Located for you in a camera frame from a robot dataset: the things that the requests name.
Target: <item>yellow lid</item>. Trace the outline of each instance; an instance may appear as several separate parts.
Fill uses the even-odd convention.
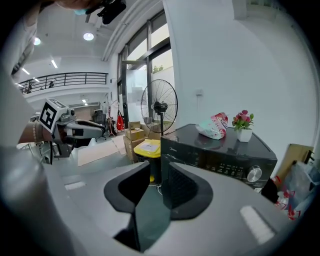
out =
[[[158,139],[145,139],[138,146],[133,149],[134,153],[147,157],[147,158],[159,158],[160,152],[160,140]]]

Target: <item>sticker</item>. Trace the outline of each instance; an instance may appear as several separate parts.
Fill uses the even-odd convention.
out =
[[[66,190],[74,190],[74,189],[84,187],[85,185],[86,183],[84,183],[83,181],[79,181],[79,182],[64,185],[64,187]]]
[[[63,105],[61,102],[57,101],[57,100],[54,99],[54,98],[49,98],[49,100],[50,100],[52,103],[56,104],[59,108],[67,108],[67,106]]]
[[[51,130],[56,114],[57,111],[52,106],[50,106],[49,103],[46,102],[44,104],[39,120],[44,126]]]
[[[140,149],[144,150],[144,151],[148,151],[148,152],[156,152],[158,150],[159,146],[158,145],[152,145],[150,143],[143,143],[140,146]]]

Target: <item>stacked cardboard boxes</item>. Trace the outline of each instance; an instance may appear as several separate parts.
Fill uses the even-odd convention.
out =
[[[128,127],[128,129],[124,130],[125,136],[123,136],[123,142],[126,155],[133,163],[136,163],[138,158],[134,152],[134,148],[145,139],[160,140],[161,134],[150,131],[145,124],[140,124],[139,121],[129,122]]]

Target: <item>wall socket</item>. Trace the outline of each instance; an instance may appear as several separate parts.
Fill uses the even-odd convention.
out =
[[[204,94],[203,90],[202,89],[197,89],[195,90],[195,95],[196,96],[202,96]]]

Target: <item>control knob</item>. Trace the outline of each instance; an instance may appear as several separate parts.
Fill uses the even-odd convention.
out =
[[[260,166],[254,165],[249,169],[246,179],[248,180],[248,182],[256,182],[261,178],[261,176],[262,170]]]

